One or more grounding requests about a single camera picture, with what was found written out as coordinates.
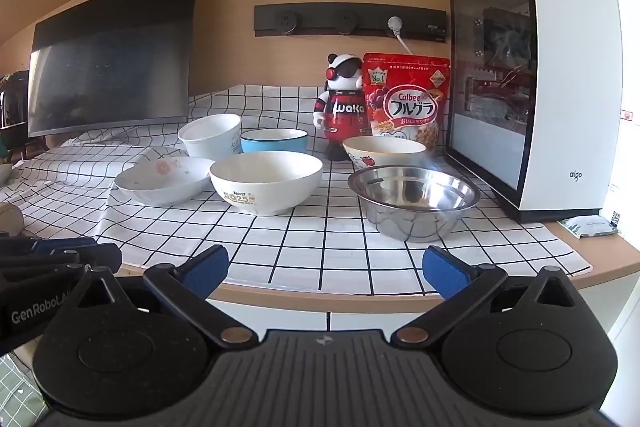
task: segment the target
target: monitor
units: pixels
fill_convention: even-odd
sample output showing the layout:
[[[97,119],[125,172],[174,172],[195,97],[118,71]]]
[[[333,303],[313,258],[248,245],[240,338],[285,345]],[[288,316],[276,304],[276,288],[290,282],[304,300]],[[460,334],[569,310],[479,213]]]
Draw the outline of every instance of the monitor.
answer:
[[[30,136],[184,123],[195,0],[89,0],[36,24]]]

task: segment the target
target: blue bowl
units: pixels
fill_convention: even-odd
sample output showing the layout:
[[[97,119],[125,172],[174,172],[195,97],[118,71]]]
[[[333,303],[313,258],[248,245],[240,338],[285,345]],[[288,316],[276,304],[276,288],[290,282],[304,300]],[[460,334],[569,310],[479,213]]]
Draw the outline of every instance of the blue bowl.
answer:
[[[300,129],[256,129],[240,135],[242,152],[306,152],[307,134]]]

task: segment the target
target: white checkered tablecloth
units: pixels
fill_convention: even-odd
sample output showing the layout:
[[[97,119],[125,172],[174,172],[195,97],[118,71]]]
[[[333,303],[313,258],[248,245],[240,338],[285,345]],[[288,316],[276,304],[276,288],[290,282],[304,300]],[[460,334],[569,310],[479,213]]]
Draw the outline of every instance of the white checkered tablecloth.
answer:
[[[297,127],[322,157],[326,139],[311,124],[315,87],[236,86],[191,100],[190,118],[220,112],[242,116],[242,129]],[[427,245],[402,243],[377,233],[347,186],[350,163],[325,162],[321,185],[290,213],[255,217],[240,213],[215,192],[171,208],[143,206],[112,187],[130,166],[184,155],[178,125],[91,131],[14,168],[0,200],[17,204],[28,232],[40,237],[91,235],[122,249],[124,263],[179,265],[216,243],[232,260],[230,283],[326,293],[425,295]],[[542,224],[520,225],[498,208],[489,187],[447,165],[434,167],[468,178],[482,190],[453,231],[434,244],[469,264],[495,263],[512,275],[533,275],[556,265],[569,275],[591,266]]]
[[[22,372],[13,356],[0,357],[0,427],[31,427],[47,407],[33,378]]]

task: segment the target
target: cereal bag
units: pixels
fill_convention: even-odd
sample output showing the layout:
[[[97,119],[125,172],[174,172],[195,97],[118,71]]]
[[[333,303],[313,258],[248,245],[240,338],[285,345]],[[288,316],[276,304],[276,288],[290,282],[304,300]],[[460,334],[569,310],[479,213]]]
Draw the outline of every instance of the cereal bag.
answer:
[[[374,136],[396,136],[433,152],[449,93],[448,58],[367,53],[362,65]]]

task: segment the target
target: wooden countertop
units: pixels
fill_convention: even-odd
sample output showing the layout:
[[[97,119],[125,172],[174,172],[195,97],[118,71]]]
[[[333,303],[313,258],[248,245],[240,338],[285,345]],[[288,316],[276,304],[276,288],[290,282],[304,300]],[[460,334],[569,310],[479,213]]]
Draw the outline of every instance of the wooden countertop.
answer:
[[[593,270],[573,278],[576,287],[587,288],[640,271],[640,252],[619,235],[576,239],[558,223],[546,227],[571,246]],[[139,275],[142,269],[123,265],[118,275]],[[222,284],[210,297],[219,301],[310,312],[412,313],[425,312],[439,304],[440,296],[366,296],[281,291],[235,284]]]

